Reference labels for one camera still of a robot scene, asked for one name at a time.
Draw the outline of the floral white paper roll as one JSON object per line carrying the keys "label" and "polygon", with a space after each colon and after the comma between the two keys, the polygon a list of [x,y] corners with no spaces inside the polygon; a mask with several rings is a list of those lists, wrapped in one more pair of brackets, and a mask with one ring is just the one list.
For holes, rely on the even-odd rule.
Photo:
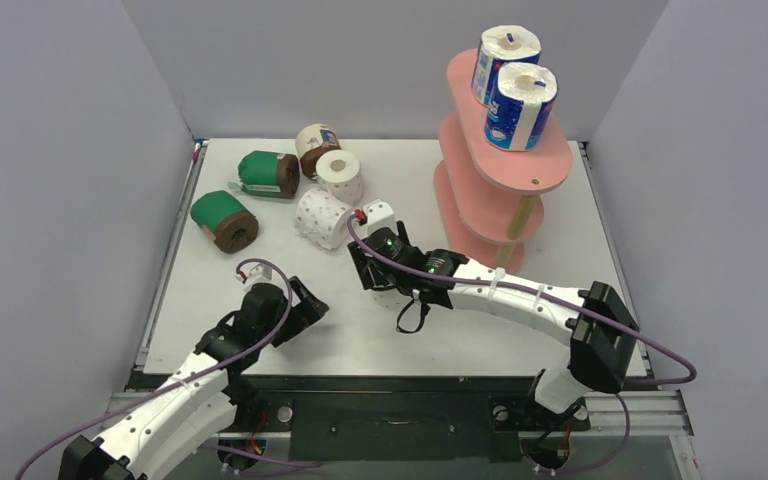
{"label": "floral white paper roll", "polygon": [[339,248],[349,236],[347,221],[354,209],[320,188],[306,191],[293,215],[298,234],[328,250]]}

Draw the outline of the pink three-tier shelf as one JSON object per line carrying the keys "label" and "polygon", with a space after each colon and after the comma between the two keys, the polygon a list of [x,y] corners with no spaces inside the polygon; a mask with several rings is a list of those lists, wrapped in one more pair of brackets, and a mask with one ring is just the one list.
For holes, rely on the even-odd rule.
{"label": "pink three-tier shelf", "polygon": [[524,262],[526,242],[543,223],[541,197],[567,179],[573,150],[555,116],[530,151],[491,145],[484,135],[486,110],[471,92],[476,57],[469,49],[448,63],[454,110],[439,125],[442,159],[433,186],[449,249],[515,272]]}

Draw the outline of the blue paper roll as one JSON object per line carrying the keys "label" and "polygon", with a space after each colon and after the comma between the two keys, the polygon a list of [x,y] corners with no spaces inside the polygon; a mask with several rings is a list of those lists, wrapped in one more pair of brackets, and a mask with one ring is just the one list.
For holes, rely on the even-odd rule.
{"label": "blue paper roll", "polygon": [[488,106],[501,67],[511,62],[537,64],[542,52],[539,38],[520,25],[499,25],[480,37],[472,73],[471,90],[476,100]]}

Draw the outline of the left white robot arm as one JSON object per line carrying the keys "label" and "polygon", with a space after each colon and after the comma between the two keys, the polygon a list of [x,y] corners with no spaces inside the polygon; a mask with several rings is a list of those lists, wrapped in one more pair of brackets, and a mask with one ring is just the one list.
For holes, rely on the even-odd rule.
{"label": "left white robot arm", "polygon": [[241,305],[209,329],[183,364],[142,404],[65,448],[61,479],[162,479],[213,434],[245,430],[258,416],[244,378],[263,347],[278,347],[330,310],[297,277],[288,291],[250,279]]}

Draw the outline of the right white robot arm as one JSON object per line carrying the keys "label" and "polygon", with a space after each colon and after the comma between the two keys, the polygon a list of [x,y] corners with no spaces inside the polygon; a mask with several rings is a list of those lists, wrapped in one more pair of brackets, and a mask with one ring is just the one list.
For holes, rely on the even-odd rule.
{"label": "right white robot arm", "polygon": [[482,312],[533,330],[565,347],[536,376],[524,400],[526,418],[548,427],[587,393],[620,393],[637,349],[639,327],[610,285],[587,289],[538,283],[463,254],[421,251],[391,226],[367,232],[351,217],[348,246],[364,289],[393,291],[427,316],[433,307]]}

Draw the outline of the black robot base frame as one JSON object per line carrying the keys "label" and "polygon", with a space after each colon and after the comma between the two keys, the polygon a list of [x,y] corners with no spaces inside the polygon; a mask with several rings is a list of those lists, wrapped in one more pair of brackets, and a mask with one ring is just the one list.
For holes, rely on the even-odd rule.
{"label": "black robot base frame", "polygon": [[230,466],[252,474],[265,459],[285,468],[360,461],[519,462],[555,456],[577,420],[535,400],[533,377],[252,376],[230,426],[208,438]]}

